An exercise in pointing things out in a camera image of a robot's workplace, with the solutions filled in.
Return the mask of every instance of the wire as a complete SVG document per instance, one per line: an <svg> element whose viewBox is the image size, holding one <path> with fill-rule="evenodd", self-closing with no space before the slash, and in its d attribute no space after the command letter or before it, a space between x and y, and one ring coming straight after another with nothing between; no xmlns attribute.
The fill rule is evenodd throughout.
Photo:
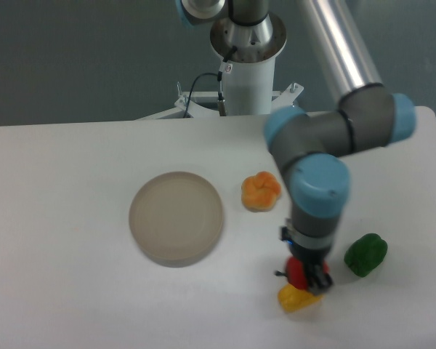
<svg viewBox="0 0 436 349"><path fill-rule="evenodd" d="M192 97L192 91L194 90L194 86L195 83L197 82L197 80L199 80L199 78L201 78L202 76L216 76L218 77L218 74L216 73L202 73L201 75L197 76L194 80L194 82L192 83L192 86L190 88L189 91L189 98L187 99L187 104L186 104L186 109L184 111L184 115L182 116L183 119L187 118L187 111L189 110L189 103L190 103L190 98Z"/></svg>
<svg viewBox="0 0 436 349"><path fill-rule="evenodd" d="M223 62L226 63L237 51L238 51L238 48L236 46L231 47L231 49L223 57ZM216 73L202 73L201 75L197 76L195 78L194 82L192 83L192 86L191 86L190 91L189 91L189 98L187 99L186 109L184 110L184 114L182 115L183 119L189 117L189 116L187 116L187 111L189 110L190 98L192 97L192 92L194 90L195 83L202 76L216 76L217 77L217 80L219 82L218 100L224 100L223 83L222 83L223 72L220 70L220 71L218 71L218 74L216 74Z"/></svg>

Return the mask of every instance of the red toy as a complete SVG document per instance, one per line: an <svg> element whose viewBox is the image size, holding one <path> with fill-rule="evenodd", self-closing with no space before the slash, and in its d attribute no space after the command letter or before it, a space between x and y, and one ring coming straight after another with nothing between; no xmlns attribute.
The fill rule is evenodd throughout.
<svg viewBox="0 0 436 349"><path fill-rule="evenodd" d="M329 273L329 267L326 262L323 261L323 272ZM295 257L289 257L286 262L286 278L288 282L296 289L308 290L307 279L304 274L304 267Z"/></svg>

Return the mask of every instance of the blue joint cap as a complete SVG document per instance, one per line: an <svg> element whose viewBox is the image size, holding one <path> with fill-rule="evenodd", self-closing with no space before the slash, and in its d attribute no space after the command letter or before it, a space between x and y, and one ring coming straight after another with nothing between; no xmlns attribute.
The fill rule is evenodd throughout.
<svg viewBox="0 0 436 349"><path fill-rule="evenodd" d="M316 153L296 163L289 193L300 209L316 218L339 216L349 197L347 166L335 156Z"/></svg>
<svg viewBox="0 0 436 349"><path fill-rule="evenodd" d="M182 25L185 26L186 28L194 28L194 26L192 25L191 22L189 22L189 20L186 17L186 14L184 13L181 0L175 0L175 3L176 3L177 13L182 22Z"/></svg>
<svg viewBox="0 0 436 349"><path fill-rule="evenodd" d="M270 148L271 143L275 139L279 131L293 118L304 115L305 111L295 105L281 108L271 114L263 129L263 135L267 141L267 147Z"/></svg>
<svg viewBox="0 0 436 349"><path fill-rule="evenodd" d="M394 126L390 143L409 138L416 127L415 105L406 95L392 95L395 103Z"/></svg>

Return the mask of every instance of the green toy pepper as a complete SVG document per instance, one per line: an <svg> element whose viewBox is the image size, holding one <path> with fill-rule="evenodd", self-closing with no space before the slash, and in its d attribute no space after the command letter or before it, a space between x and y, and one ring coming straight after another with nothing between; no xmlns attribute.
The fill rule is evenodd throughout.
<svg viewBox="0 0 436 349"><path fill-rule="evenodd" d="M381 264L386 256L387 243L378 234L370 233L359 238L347 250L344 262L361 278Z"/></svg>

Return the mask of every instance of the yellow pepper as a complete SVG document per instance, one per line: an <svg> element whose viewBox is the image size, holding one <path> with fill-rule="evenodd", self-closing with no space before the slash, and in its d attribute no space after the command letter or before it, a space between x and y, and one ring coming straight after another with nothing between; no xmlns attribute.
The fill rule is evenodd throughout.
<svg viewBox="0 0 436 349"><path fill-rule="evenodd" d="M323 298L322 295L314 296L303 289L296 289L291 284L285 285L278 293L278 300L287 313L305 308Z"/></svg>

